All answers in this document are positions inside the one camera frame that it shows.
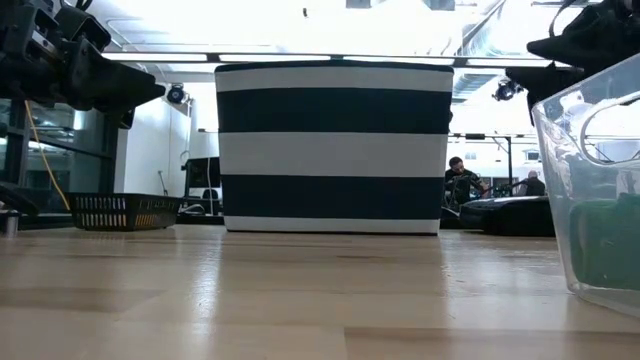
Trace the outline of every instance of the man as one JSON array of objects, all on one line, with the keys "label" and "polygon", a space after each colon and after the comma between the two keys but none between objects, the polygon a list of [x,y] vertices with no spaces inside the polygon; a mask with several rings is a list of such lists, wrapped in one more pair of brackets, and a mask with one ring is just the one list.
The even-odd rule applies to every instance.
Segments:
[{"label": "man", "polygon": [[544,196],[547,192],[547,187],[538,179],[538,172],[535,170],[529,171],[527,178],[514,186],[518,185],[520,185],[518,196]]},{"label": "man", "polygon": [[449,167],[450,169],[444,173],[445,190],[451,192],[451,196],[459,205],[471,200],[472,186],[478,191],[484,192],[483,198],[489,195],[489,192],[485,192],[489,187],[480,180],[478,175],[464,168],[462,159],[457,156],[452,157],[449,160]]}]

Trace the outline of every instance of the green object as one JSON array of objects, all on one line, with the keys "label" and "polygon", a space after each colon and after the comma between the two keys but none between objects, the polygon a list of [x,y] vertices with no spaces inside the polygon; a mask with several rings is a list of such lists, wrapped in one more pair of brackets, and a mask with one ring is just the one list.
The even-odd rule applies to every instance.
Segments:
[{"label": "green object", "polygon": [[640,290],[640,196],[585,201],[570,214],[571,263],[585,284]]}]

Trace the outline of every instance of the window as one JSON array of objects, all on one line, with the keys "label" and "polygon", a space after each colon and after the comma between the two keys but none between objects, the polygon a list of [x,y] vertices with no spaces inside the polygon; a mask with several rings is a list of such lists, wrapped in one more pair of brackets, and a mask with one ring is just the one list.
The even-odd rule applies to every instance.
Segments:
[{"label": "window", "polygon": [[104,116],[97,111],[75,111],[68,105],[47,108],[32,104],[38,135],[92,151],[103,151]]},{"label": "window", "polygon": [[527,161],[538,161],[540,160],[540,153],[538,151],[527,151]]},{"label": "window", "polygon": [[[60,104],[45,107],[32,102],[30,106],[61,190],[112,192],[117,124],[105,121],[97,111],[79,112]],[[17,184],[19,192],[40,208],[40,216],[20,221],[21,228],[72,225],[42,160],[24,102],[0,99],[0,122],[8,125],[6,138],[0,138],[0,180]]]},{"label": "window", "polygon": [[[58,186],[63,192],[98,192],[100,188],[101,160],[55,146],[41,145]],[[29,142],[24,186],[44,212],[64,212],[65,206],[51,181],[40,149],[35,141]]]}]

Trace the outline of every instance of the black and white stripes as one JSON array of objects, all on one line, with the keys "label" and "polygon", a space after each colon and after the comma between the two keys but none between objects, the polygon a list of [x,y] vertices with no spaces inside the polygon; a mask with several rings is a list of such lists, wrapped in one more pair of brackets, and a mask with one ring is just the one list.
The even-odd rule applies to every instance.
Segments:
[{"label": "black and white stripes", "polygon": [[218,67],[227,228],[437,233],[452,81],[423,64]]}]

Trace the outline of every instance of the wooden table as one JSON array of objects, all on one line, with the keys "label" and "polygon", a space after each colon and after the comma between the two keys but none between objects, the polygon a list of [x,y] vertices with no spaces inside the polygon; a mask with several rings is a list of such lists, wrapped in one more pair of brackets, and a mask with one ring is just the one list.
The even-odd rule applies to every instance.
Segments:
[{"label": "wooden table", "polygon": [[640,321],[568,293],[555,241],[24,232],[0,359],[637,359]]}]

